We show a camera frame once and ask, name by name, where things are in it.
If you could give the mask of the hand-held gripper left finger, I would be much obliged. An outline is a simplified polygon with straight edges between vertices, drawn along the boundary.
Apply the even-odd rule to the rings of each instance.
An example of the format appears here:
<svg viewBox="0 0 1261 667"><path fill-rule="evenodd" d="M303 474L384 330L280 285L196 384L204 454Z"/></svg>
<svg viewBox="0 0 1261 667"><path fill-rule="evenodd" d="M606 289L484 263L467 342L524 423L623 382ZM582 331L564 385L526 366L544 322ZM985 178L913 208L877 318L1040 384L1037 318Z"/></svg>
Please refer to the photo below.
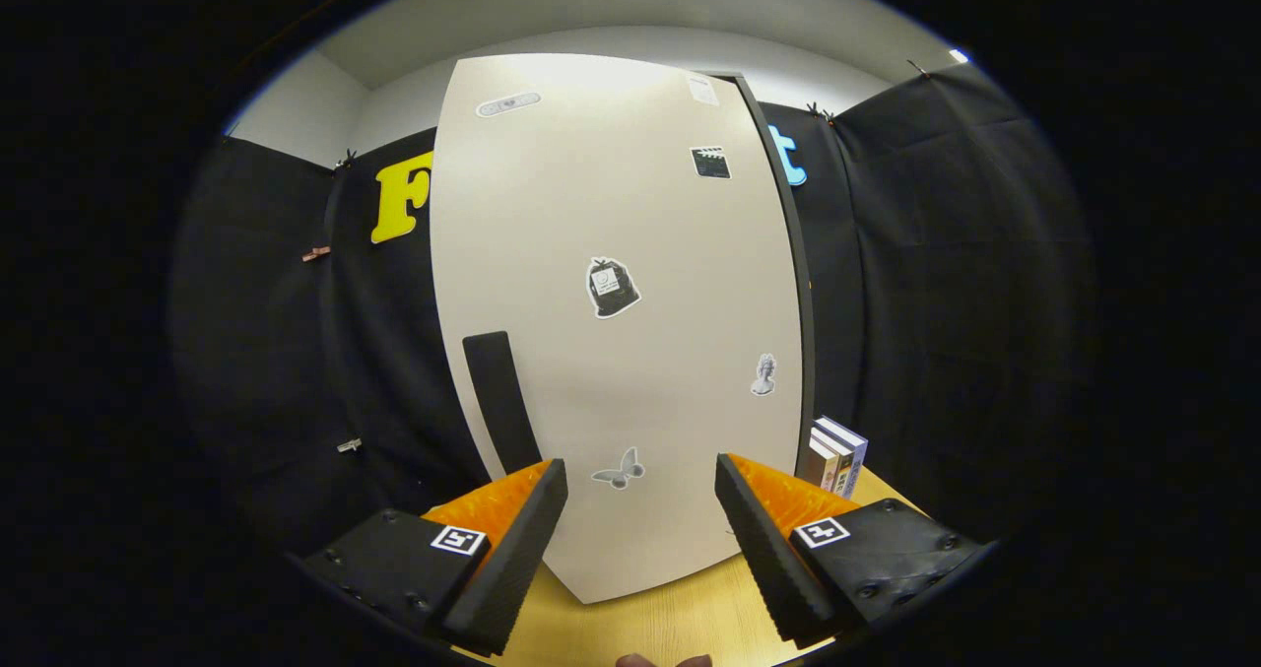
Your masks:
<svg viewBox="0 0 1261 667"><path fill-rule="evenodd" d="M424 514L380 509L296 565L400 643L502 654L566 501L564 461L536 461Z"/></svg>

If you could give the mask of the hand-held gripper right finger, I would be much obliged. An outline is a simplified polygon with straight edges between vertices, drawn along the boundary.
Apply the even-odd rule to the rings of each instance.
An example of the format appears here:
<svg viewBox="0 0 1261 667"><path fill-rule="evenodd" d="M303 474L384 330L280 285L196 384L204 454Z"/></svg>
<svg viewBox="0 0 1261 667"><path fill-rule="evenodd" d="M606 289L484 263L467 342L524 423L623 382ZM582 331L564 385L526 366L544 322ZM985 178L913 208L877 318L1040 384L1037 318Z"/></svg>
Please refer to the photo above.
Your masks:
<svg viewBox="0 0 1261 667"><path fill-rule="evenodd" d="M736 453L716 456L712 490L770 622L799 648L886 633L989 559L904 501L861 506Z"/></svg>

